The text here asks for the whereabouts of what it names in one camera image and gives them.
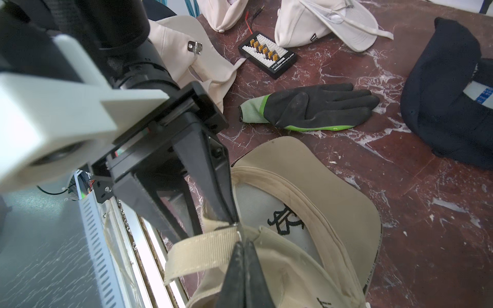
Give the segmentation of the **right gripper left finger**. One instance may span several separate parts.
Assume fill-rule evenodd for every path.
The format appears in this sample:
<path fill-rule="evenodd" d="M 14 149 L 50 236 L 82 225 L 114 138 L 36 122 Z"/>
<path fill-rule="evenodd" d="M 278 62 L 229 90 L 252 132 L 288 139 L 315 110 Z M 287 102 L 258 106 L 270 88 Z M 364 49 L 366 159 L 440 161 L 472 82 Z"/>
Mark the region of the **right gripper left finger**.
<path fill-rule="evenodd" d="M 231 255 L 216 308 L 245 307 L 245 254 L 242 242 L 237 242 Z"/>

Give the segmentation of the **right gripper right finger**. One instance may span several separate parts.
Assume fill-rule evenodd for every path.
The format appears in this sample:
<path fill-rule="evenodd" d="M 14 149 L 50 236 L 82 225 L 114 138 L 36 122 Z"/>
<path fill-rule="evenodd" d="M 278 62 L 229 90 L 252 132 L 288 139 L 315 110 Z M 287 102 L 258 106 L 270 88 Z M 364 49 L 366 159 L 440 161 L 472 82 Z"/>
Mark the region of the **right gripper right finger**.
<path fill-rule="evenodd" d="M 275 308 L 255 246 L 250 240 L 245 242 L 245 307 Z"/>

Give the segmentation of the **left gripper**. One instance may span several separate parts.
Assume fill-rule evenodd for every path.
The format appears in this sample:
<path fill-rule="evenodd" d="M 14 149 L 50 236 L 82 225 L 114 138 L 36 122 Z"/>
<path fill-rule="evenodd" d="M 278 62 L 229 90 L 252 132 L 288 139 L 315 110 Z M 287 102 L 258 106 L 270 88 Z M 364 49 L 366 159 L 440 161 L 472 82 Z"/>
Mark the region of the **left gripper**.
<path fill-rule="evenodd" d="M 239 222 L 228 150 L 216 137 L 228 126 L 203 87 L 189 83 L 90 164 L 97 202 L 117 196 L 172 243 L 178 243 L 202 233 L 184 179 L 189 174 L 217 220 Z"/>

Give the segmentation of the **tan khaki cap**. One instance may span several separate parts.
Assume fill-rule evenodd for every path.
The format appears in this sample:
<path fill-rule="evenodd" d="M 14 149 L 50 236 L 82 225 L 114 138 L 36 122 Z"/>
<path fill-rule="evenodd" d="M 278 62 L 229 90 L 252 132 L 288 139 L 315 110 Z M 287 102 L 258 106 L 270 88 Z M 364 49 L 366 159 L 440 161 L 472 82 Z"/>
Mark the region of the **tan khaki cap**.
<path fill-rule="evenodd" d="M 202 208 L 204 232 L 172 246 L 164 283 L 202 281 L 189 307 L 215 307 L 237 242 L 255 246 L 276 307 L 367 307 L 380 251 L 376 206 L 293 137 L 266 142 L 231 168 L 240 221 Z"/>

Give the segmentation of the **cream Colorado cap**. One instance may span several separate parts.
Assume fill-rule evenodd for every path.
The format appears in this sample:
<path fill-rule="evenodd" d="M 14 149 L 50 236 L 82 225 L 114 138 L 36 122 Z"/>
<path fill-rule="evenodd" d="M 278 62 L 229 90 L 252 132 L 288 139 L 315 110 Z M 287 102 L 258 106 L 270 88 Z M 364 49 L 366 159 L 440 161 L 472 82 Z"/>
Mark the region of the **cream Colorado cap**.
<path fill-rule="evenodd" d="M 191 16 L 176 15 L 149 24 L 148 38 L 178 86 L 199 82 L 223 111 L 223 99 L 246 59 L 241 58 L 235 64 L 225 59 L 214 48 L 200 22 Z"/>

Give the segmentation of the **white perforated cap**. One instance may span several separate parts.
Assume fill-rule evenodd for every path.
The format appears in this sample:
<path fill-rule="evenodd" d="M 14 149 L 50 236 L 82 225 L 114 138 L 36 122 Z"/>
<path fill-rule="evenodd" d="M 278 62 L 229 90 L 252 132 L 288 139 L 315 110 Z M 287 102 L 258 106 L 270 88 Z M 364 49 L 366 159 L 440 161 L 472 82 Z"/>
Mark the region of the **white perforated cap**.
<path fill-rule="evenodd" d="M 378 37 L 394 35 L 381 30 L 376 18 L 358 1 L 282 1 L 278 9 L 275 42 L 300 47 L 335 34 L 351 50 L 362 53 Z"/>

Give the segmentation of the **green black cap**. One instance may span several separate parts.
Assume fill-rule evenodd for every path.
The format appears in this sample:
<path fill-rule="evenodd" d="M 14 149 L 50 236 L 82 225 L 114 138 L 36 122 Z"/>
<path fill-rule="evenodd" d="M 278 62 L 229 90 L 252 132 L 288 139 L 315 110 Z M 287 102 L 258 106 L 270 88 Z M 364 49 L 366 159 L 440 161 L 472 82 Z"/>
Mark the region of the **green black cap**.
<path fill-rule="evenodd" d="M 354 128 L 372 116 L 380 98 L 351 83 L 312 85 L 252 98 L 239 107 L 243 123 L 269 123 L 296 132 Z"/>

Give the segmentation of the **black charger board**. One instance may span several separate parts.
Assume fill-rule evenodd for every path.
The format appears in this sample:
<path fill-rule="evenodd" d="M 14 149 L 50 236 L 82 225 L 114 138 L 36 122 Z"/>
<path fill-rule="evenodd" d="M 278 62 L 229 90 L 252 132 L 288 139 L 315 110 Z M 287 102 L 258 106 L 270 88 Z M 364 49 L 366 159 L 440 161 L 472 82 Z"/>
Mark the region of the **black charger board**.
<path fill-rule="evenodd" d="M 296 53 L 278 46 L 261 32 L 254 32 L 238 46 L 242 56 L 273 79 L 278 79 L 298 60 Z"/>

